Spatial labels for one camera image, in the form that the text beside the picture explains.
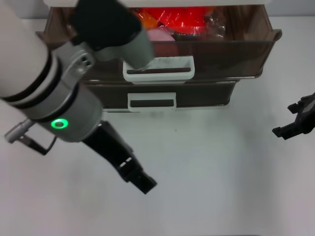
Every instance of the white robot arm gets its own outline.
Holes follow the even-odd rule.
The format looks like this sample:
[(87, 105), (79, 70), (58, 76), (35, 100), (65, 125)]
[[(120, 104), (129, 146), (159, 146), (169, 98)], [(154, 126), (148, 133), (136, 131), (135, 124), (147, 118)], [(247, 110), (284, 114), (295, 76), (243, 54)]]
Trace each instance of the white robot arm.
[(38, 123), (66, 142), (84, 142), (126, 182), (149, 192), (156, 182), (112, 126), (101, 120), (99, 99), (79, 83), (96, 59), (123, 58), (135, 69), (145, 67), (154, 53), (141, 23), (116, 0), (80, 0), (71, 19), (78, 36), (50, 52), (0, 4), (0, 98), (27, 117), (6, 134), (7, 141), (20, 141), (46, 154), (49, 149), (25, 134)]

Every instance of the plastic drawer unit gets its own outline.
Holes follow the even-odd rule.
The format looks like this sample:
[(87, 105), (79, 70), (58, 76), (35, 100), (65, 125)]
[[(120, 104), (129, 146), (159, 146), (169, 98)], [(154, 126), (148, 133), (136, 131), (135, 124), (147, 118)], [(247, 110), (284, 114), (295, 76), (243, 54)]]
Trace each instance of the plastic drawer unit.
[[(139, 1), (125, 1), (127, 6), (139, 7), (132, 5)], [(60, 1), (53, 2), (63, 6)], [(159, 1), (150, 1), (152, 6), (156, 2)], [(205, 2), (218, 5), (220, 1)], [(118, 59), (97, 62), (83, 82), (101, 99), (106, 111), (224, 106), (229, 103), (238, 81), (262, 74), (273, 46), (282, 35), (281, 30), (272, 29), (265, 6), (256, 4), (263, 0), (243, 1), (247, 2), (251, 5), (220, 6), (226, 19), (223, 39), (153, 42), (158, 69), (135, 71)], [(73, 8), (54, 7), (56, 4), (50, 2), (45, 32), (39, 33), (51, 48), (64, 44), (75, 34), (67, 21)]]

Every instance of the white table surface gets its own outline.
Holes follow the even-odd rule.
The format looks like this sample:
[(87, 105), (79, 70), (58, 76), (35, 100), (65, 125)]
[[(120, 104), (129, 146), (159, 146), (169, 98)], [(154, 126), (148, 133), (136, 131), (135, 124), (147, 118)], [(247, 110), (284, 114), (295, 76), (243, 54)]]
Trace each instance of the white table surface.
[[(42, 157), (1, 136), (0, 235), (315, 235), (315, 132), (284, 141), (271, 131), (315, 91), (315, 17), (271, 22), (282, 39), (226, 109), (105, 115), (158, 182), (147, 196), (83, 144), (59, 140)], [(21, 120), (0, 103), (1, 134)]]

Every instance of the red object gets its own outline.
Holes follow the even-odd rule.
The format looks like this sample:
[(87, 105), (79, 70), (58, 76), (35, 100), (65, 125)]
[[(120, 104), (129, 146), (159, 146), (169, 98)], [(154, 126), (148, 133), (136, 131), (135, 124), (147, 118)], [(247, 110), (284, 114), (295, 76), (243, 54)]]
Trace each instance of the red object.
[(210, 7), (157, 7), (145, 8), (154, 18), (170, 29), (196, 34), (206, 30), (204, 16)]

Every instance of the brown translucent drawer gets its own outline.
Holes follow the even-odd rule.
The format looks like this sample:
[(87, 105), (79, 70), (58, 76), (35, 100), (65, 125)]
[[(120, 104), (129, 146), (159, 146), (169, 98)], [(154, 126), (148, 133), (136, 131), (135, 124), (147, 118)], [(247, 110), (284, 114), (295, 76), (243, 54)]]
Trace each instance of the brown translucent drawer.
[[(90, 85), (88, 88), (102, 101), (105, 109), (128, 109), (129, 93), (176, 93), (177, 108), (224, 106), (230, 101), (236, 81), (185, 83), (180, 85)], [(147, 101), (145, 106), (165, 106), (161, 99)]]
[[(67, 18), (71, 8), (51, 8), (45, 32), (40, 34), (51, 48), (56, 48), (75, 33)], [(224, 40), (198, 39), (174, 42), (153, 42), (156, 57), (193, 56), (193, 82), (229, 81), (256, 78), (281, 30), (273, 30), (263, 5), (227, 6)], [(122, 62), (98, 62), (85, 80), (99, 80), (106, 84), (129, 84), (122, 72)]]

